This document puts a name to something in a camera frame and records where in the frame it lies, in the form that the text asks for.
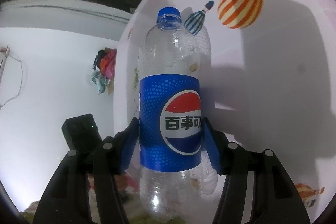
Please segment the wire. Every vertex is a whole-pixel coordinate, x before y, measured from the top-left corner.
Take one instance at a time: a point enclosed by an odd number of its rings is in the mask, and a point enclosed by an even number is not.
[[[9,55],[9,57],[13,58],[14,60],[16,60],[17,62],[20,63],[20,66],[21,66],[21,84],[20,84],[19,92],[18,92],[15,96],[13,96],[12,98],[9,98],[9,99],[8,99],[6,102],[4,102],[3,104],[0,104],[0,110],[2,109],[2,107],[3,107],[5,104],[7,104],[7,103],[9,103],[10,101],[12,101],[12,100],[16,99],[17,97],[19,97],[19,95],[21,94],[21,89],[22,89],[22,83],[23,83],[23,68],[22,68],[22,61],[16,59],[15,57],[13,57],[13,56],[11,56],[11,55]]]
[[[118,21],[118,22],[121,22],[121,23],[128,23],[129,22],[129,19],[125,18],[125,17],[110,15],[110,14],[101,13],[101,12],[92,12],[92,11],[89,11],[89,10],[82,10],[82,9],[76,9],[76,8],[67,8],[67,7],[52,6],[52,5],[21,5],[21,6],[19,6],[19,8],[34,8],[34,7],[69,10],[69,11],[84,13],[84,14],[91,15],[91,16],[107,18],[107,19],[111,19],[111,20]]]

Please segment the blue striped balloon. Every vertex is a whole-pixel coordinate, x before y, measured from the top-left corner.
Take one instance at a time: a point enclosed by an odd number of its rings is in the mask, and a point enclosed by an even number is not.
[[[209,11],[214,2],[211,0],[206,5],[205,8],[201,11],[192,13],[184,22],[184,26],[191,32],[192,35],[196,35],[202,29],[205,20],[205,13]]]

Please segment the orange striped balloon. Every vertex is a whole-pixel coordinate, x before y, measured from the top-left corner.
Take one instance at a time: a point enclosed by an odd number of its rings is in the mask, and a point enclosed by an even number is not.
[[[262,7],[263,0],[220,0],[217,13],[226,27],[245,28],[257,19]]]
[[[309,185],[304,184],[304,183],[295,184],[295,187],[298,190],[302,201],[306,201],[307,199],[311,198],[312,196],[323,194],[323,192],[325,190],[325,187],[322,187],[322,188],[317,189],[317,190],[313,190],[312,188],[310,188]]]

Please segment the pepsi logo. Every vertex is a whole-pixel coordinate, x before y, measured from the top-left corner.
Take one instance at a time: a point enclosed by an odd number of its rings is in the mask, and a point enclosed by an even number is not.
[[[194,90],[173,95],[162,109],[161,135],[170,149],[194,155],[201,148],[201,100]]]

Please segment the red cloth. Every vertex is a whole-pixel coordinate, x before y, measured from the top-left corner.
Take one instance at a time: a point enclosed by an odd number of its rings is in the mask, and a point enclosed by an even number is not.
[[[100,60],[99,67],[103,75],[108,79],[113,79],[116,66],[117,50],[111,50],[102,60]]]

